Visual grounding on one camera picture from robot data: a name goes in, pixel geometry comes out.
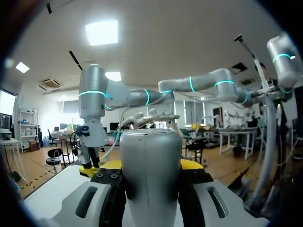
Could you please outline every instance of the bottle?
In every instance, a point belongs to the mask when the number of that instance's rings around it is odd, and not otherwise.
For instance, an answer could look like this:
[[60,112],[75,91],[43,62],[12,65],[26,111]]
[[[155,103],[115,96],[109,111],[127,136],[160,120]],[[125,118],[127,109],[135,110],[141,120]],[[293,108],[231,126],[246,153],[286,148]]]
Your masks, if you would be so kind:
[[43,147],[48,147],[49,145],[49,140],[46,138],[46,136],[44,136],[43,138]]

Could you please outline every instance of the fluorescent light panel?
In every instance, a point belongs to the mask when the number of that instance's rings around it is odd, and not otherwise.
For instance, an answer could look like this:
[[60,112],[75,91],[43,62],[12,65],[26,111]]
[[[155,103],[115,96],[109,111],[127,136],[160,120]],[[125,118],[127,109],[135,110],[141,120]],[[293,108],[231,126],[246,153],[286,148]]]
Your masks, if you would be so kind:
[[19,62],[19,64],[16,66],[16,69],[22,73],[26,73],[29,70],[29,67],[26,66],[24,63]]
[[118,21],[104,21],[85,26],[91,46],[118,42]]
[[120,72],[106,72],[105,76],[113,81],[121,81]]

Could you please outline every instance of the white shelving unit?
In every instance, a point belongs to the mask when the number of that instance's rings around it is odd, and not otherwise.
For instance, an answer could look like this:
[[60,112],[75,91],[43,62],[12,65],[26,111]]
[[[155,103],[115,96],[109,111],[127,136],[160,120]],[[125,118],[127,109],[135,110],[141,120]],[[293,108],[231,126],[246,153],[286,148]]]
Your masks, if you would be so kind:
[[[38,137],[38,108],[34,108],[31,109],[30,111],[24,111],[23,108],[19,108],[19,112],[18,112],[18,119],[19,119],[19,123],[18,123],[18,127],[19,127],[19,132],[18,132],[18,137],[19,137],[19,145],[20,148],[22,150],[27,149],[28,148],[28,140],[24,139],[24,138],[32,138],[32,140],[36,140],[37,142],[39,142],[39,137]],[[28,131],[28,128],[30,128],[30,130],[36,130],[36,133],[34,135],[22,135],[22,131],[26,130]]]

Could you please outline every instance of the floor tape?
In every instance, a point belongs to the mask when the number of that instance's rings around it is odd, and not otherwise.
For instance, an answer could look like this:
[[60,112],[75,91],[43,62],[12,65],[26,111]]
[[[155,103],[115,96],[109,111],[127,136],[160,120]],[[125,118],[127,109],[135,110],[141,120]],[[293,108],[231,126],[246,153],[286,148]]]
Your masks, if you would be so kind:
[[47,171],[46,173],[44,173],[44,174],[42,174],[41,176],[37,177],[36,179],[32,180],[31,182],[25,184],[25,185],[24,185],[23,187],[21,187],[20,189],[24,189],[24,188],[26,188],[26,187],[28,187],[28,186],[32,186],[34,189],[36,189],[36,187],[33,186],[32,183],[35,182],[35,181],[37,181],[37,180],[39,180],[41,177],[45,176],[45,175],[48,174],[48,173],[52,173],[52,174],[53,174],[53,172],[52,172],[53,170],[55,170],[55,169],[54,169],[54,168],[53,168],[53,169],[50,169],[49,171]]

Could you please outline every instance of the chair leg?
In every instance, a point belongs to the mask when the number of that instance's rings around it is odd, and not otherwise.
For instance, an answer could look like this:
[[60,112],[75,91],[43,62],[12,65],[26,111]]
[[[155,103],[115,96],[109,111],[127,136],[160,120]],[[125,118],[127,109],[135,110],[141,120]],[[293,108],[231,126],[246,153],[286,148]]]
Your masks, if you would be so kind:
[[200,150],[200,164],[202,165],[202,151]]

